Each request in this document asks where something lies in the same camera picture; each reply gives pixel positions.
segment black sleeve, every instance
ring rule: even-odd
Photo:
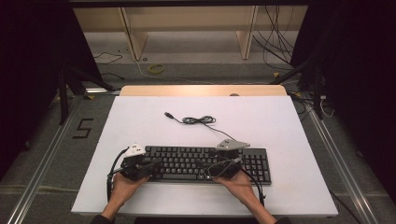
[[[91,224],[111,224],[111,221],[101,215],[97,215],[93,218]]]
[[[282,217],[275,224],[291,224],[291,221],[288,217]]]

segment computer keyboard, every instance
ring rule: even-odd
[[[149,182],[214,183],[206,169],[198,167],[197,160],[216,163],[209,156],[213,147],[159,147],[147,146],[145,161],[162,159],[162,165]],[[265,148],[238,149],[246,171],[262,185],[271,184],[268,157]]]

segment white table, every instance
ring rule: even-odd
[[[102,212],[106,206],[106,175],[120,151],[132,143],[142,147],[213,147],[226,138],[203,125],[181,125],[164,112],[178,119],[210,115],[217,119],[213,128],[252,147],[267,148],[273,184],[264,186],[263,192],[267,195],[266,207],[273,215],[338,214],[289,96],[117,97],[72,212],[82,215]],[[142,186],[120,214],[251,217],[223,186],[164,183]]]

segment person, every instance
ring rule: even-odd
[[[125,178],[120,173],[114,175],[113,192],[110,200],[101,215],[93,218],[91,224],[110,224],[120,208],[134,195],[137,189],[146,183],[149,177],[146,176],[136,181]],[[253,192],[250,180],[247,175],[239,171],[233,178],[226,179],[215,177],[213,180],[222,184],[231,194],[239,200],[260,224],[290,224],[287,217],[276,220],[267,209],[260,203]]]

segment space bar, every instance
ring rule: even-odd
[[[197,175],[169,175],[164,174],[163,179],[196,179]]]

